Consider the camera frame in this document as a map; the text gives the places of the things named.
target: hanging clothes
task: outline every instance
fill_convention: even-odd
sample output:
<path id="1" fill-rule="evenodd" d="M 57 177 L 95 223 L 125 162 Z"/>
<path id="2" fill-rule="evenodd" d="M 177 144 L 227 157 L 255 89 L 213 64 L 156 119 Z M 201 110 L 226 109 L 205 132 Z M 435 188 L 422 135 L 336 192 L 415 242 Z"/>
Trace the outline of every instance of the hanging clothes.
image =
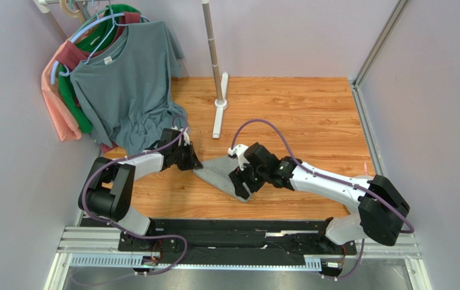
<path id="1" fill-rule="evenodd" d="M 58 133 L 60 141 L 78 140 L 82 136 L 78 122 L 73 117 L 67 106 L 63 103 L 57 85 L 52 85 L 50 83 L 53 63 L 56 56 L 64 47 L 65 43 L 58 48 L 54 56 L 51 58 L 51 61 L 49 61 L 48 65 L 44 68 L 41 78 L 42 96 L 44 97 L 45 105 L 49 110 L 49 114 L 51 115 L 54 128 Z"/>
<path id="2" fill-rule="evenodd" d="M 158 140 L 174 116 L 186 116 L 170 94 L 183 57 L 164 22 L 147 22 L 128 25 L 106 51 L 80 62 L 70 79 L 94 126 L 91 136 L 133 155 Z"/>
<path id="3" fill-rule="evenodd" d="M 138 21 L 140 22 L 140 12 L 131 7 L 130 5 L 126 4 L 114 4 L 111 5 L 112 11 L 114 14 L 116 13 L 124 13 L 124 12 L 133 12 L 138 13 Z M 106 11 L 104 16 L 108 16 L 111 14 L 110 9 Z M 117 23 L 126 24 L 126 23 L 134 23 L 135 22 L 135 15 L 131 15 L 128 19 L 127 16 L 117 17 L 115 21 Z M 86 60 L 90 53 L 94 51 L 94 49 L 99 45 L 99 43 L 105 38 L 105 36 L 110 32 L 113 26 L 112 21 L 104 21 L 101 22 L 96 29 L 94 29 L 89 35 L 84 37 L 78 43 L 74 44 L 69 41 L 66 42 L 65 48 L 63 51 L 58 53 L 56 56 L 56 60 L 60 62 L 58 67 L 58 72 L 65 72 L 66 69 L 63 64 L 66 64 L 70 69 L 76 68 L 77 64 L 80 60 Z M 117 27 L 108 34 L 107 38 L 104 42 L 102 42 L 100 46 L 100 51 L 95 53 L 94 55 L 99 55 L 102 53 L 110 44 L 113 43 L 124 31 L 125 27 Z M 79 103 L 77 102 L 76 94 L 74 92 L 74 88 L 71 84 L 69 77 L 64 77 L 58 74 L 58 88 L 59 92 L 63 98 L 63 102 L 67 106 L 67 108 L 71 111 L 72 115 L 76 119 L 79 124 L 79 127 L 83 133 L 90 133 L 92 131 L 92 123 L 88 120 L 86 115 L 83 113 L 81 108 L 79 108 Z"/>

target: pink shirt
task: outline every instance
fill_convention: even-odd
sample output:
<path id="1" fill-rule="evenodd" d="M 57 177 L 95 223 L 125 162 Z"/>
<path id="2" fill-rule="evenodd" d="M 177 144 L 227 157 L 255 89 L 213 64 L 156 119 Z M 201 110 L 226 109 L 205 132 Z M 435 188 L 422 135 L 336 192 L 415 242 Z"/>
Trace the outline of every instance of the pink shirt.
<path id="1" fill-rule="evenodd" d="M 42 96 L 61 141 L 78 140 L 82 136 L 78 122 L 63 103 L 62 96 L 58 91 L 58 83 L 54 85 L 50 83 L 54 59 L 62 51 L 65 44 L 66 42 L 58 48 L 42 73 Z"/>

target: green shirt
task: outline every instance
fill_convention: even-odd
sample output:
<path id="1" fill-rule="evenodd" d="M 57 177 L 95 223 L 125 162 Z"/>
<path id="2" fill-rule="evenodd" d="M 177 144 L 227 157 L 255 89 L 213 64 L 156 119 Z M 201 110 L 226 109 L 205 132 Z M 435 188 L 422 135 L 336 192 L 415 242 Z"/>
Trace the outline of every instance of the green shirt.
<path id="1" fill-rule="evenodd" d="M 137 9 L 126 4 L 114 4 L 111 5 L 111 7 L 114 14 L 122 12 L 140 13 L 140 11 L 138 11 Z M 104 16 L 108 16 L 110 14 L 111 11 L 109 9 L 105 12 Z M 118 23 L 119 19 L 119 17 L 116 17 L 115 21 Z M 103 38 L 110 32 L 112 26 L 113 23 L 111 20 L 106 20 L 99 23 L 99 25 L 95 28 L 94 31 L 92 31 L 91 34 L 89 34 L 87 37 L 76 43 L 76 47 L 83 51 L 94 51 L 94 49 L 99 45 L 101 40 L 103 40 Z M 110 32 L 105 41 L 101 44 L 101 46 L 99 46 L 98 51 L 106 49 L 112 43 L 116 34 L 117 27 L 114 27 L 114 29 Z M 60 64 L 60 66 L 58 67 L 58 72 L 61 71 L 66 71 L 65 67 L 62 64 Z M 64 77 L 58 74 L 58 90 L 62 95 L 62 99 L 65 103 L 65 106 L 69 108 L 71 114 L 78 122 L 81 132 L 86 134 L 92 132 L 92 123 L 88 120 L 81 108 L 76 106 L 76 93 L 74 92 L 74 88 L 69 77 Z"/>

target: teal gray shirt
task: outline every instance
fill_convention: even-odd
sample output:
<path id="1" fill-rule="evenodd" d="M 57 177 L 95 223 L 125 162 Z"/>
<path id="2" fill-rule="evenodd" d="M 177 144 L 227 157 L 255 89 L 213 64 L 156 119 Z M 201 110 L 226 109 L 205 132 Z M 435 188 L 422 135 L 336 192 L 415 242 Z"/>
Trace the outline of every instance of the teal gray shirt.
<path id="1" fill-rule="evenodd" d="M 187 116 L 170 94 L 182 58 L 165 23 L 147 22 L 129 24 L 105 52 L 80 62 L 71 82 L 94 126 L 91 136 L 109 146 L 113 140 L 133 155 L 160 139 L 174 116 Z"/>

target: gray floor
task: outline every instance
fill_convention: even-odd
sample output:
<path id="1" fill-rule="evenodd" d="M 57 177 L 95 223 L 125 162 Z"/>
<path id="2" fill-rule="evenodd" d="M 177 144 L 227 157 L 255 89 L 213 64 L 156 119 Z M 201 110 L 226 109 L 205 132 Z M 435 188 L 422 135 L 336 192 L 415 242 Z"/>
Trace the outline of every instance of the gray floor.
<path id="1" fill-rule="evenodd" d="M 348 261 L 346 271 L 353 266 Z M 72 268 L 74 278 L 82 283 L 108 281 L 131 273 L 122 268 Z M 67 281 L 64 289 L 87 289 Z M 319 273 L 292 271 L 223 271 L 176 269 L 151 277 L 129 277 L 114 283 L 89 289 L 356 289 L 407 290 L 412 289 L 404 260 L 364 260 L 349 279 L 331 282 Z"/>

